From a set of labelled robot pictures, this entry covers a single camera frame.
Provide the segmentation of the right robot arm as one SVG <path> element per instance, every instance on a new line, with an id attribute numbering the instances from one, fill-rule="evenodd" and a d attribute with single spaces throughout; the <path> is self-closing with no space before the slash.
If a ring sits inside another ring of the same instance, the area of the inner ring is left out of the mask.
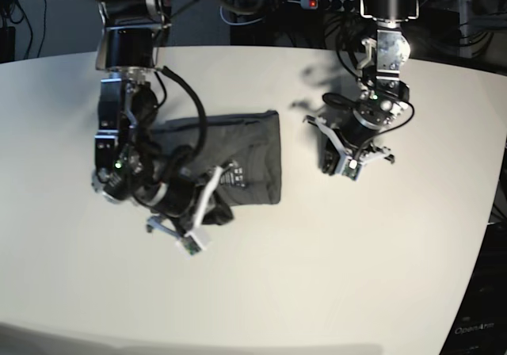
<path id="1" fill-rule="evenodd" d="M 229 205 L 212 185 L 210 174 L 192 177 L 185 168 L 204 149 L 208 119 L 191 86 L 167 67 L 156 65 L 158 39 L 170 30 L 172 0 L 108 0 L 99 3 L 103 30 L 97 55 L 101 80 L 94 138 L 93 179 L 112 202 L 130 200 L 152 213 L 147 231 L 163 230 L 187 239 L 201 225 L 233 220 Z M 196 143 L 164 152 L 152 127 L 167 98 L 158 98 L 147 80 L 167 77 L 191 98 L 197 110 Z"/>

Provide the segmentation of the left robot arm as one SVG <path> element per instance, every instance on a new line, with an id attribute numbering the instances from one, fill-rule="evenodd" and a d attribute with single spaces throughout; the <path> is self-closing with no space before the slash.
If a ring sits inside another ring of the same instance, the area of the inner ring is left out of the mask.
<path id="1" fill-rule="evenodd" d="M 349 55 L 351 64 L 347 69 L 360 93 L 354 99 L 325 93 L 322 100 L 335 114 L 306 118 L 321 133 L 321 171 L 353 181 L 368 164 L 379 160 L 395 162 L 392 150 L 376 140 L 400 129 L 398 118 L 406 111 L 415 111 L 410 103 L 410 88 L 400 79 L 401 68 L 411 53 L 402 23 L 419 16 L 418 0 L 358 2 L 360 16 L 374 22 L 374 26 L 355 37 L 341 31 L 336 43 Z"/>

